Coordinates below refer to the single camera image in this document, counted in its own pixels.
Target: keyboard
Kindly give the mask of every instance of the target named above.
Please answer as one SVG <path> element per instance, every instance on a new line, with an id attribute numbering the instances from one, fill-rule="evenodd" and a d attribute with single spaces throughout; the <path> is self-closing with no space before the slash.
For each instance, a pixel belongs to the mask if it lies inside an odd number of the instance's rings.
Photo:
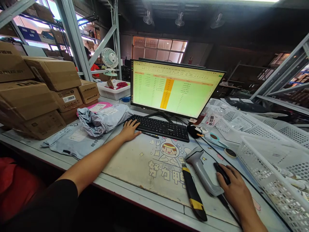
<path id="1" fill-rule="evenodd" d="M 136 130 L 143 131 L 155 135 L 160 135 L 168 137 L 171 139 L 176 139 L 184 142 L 189 142 L 189 136 L 187 132 L 187 127 L 184 125 L 179 125 L 175 123 L 170 123 L 167 121 L 162 121 L 158 119 L 146 118 L 140 115 L 134 114 L 132 117 L 127 119 L 127 121 L 137 120 L 136 123 L 140 122 L 141 124 L 137 127 Z"/>

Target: white basket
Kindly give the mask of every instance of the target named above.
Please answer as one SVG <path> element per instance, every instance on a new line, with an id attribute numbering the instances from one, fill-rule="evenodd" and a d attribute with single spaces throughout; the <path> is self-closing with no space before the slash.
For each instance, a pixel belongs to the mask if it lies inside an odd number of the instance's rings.
<path id="1" fill-rule="evenodd" d="M 222 104 L 225 104 L 223 101 L 219 99 L 213 99 L 211 98 L 208 102 L 208 106 L 211 106 L 214 108 L 219 108 Z M 243 120 L 247 121 L 252 125 L 252 128 L 247 130 L 246 132 L 238 131 L 234 129 L 229 122 L 231 122 L 234 118 L 240 117 Z M 249 114 L 244 114 L 239 110 L 236 110 L 232 107 L 228 107 L 225 109 L 225 115 L 223 119 L 221 119 L 217 124 L 216 128 L 220 131 L 222 136 L 231 142 L 235 142 L 240 144 L 242 142 L 241 136 L 251 136 L 251 137 L 264 137 L 264 138 L 270 138 L 273 140 L 279 140 L 279 141 L 285 141 L 286 144 L 291 145 L 292 142 L 289 138 L 285 137 L 278 131 L 272 129 L 268 125 L 262 123 L 260 120 L 252 117 Z"/>
<path id="2" fill-rule="evenodd" d="M 286 137 L 290 138 L 294 142 L 297 143 L 297 145 L 301 145 L 302 148 L 309 149 L 309 133 L 293 126 L 290 123 L 271 119 L 271 118 L 265 118 L 258 115 L 253 115 L 256 119 L 260 120 L 261 122 L 265 123 L 266 125 L 274 128 L 276 131 L 282 133 Z"/>
<path id="3" fill-rule="evenodd" d="M 295 232 L 309 231 L 309 203 L 271 165 L 309 181 L 309 154 L 281 142 L 242 136 L 238 156 Z"/>
<path id="4" fill-rule="evenodd" d="M 120 82 L 124 82 L 124 81 L 116 80 L 116 84 L 118 84 Z M 101 97 L 106 97 L 106 98 L 109 98 L 111 100 L 117 101 L 120 98 L 123 98 L 123 97 L 131 94 L 130 83 L 129 82 L 126 82 L 126 83 L 128 84 L 128 86 L 123 87 L 123 88 L 118 89 L 118 90 L 106 88 L 105 86 L 108 86 L 107 82 L 101 82 L 101 83 L 98 83 L 97 85 L 98 85 L 98 90 L 99 90 Z"/>

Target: monitor stand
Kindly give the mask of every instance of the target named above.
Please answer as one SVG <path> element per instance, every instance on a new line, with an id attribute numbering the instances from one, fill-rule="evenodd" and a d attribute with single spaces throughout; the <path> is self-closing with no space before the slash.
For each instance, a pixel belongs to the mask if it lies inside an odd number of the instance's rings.
<path id="1" fill-rule="evenodd" d="M 156 113 L 153 113 L 153 114 L 149 114 L 147 116 L 144 116 L 145 118 L 150 118 L 150 117 L 153 117 L 153 116 L 162 116 L 163 118 L 165 118 L 169 123 L 173 123 L 169 118 L 168 116 L 165 114 L 165 113 L 162 113 L 162 112 L 156 112 Z"/>

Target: spreadsheet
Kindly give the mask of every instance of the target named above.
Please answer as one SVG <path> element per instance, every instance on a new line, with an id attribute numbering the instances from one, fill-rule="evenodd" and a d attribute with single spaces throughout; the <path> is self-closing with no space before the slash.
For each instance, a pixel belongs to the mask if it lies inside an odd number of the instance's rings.
<path id="1" fill-rule="evenodd" d="M 133 61 L 133 103 L 197 118 L 224 73 Z"/>

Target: plastic mailer bag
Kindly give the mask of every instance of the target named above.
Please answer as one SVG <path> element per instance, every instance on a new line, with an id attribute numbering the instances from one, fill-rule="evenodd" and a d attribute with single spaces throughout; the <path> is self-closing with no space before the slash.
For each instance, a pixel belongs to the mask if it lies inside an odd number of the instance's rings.
<path id="1" fill-rule="evenodd" d="M 117 104 L 94 113 L 88 108 L 77 109 L 78 118 L 90 136 L 98 137 L 114 129 L 133 113 L 127 105 Z"/>

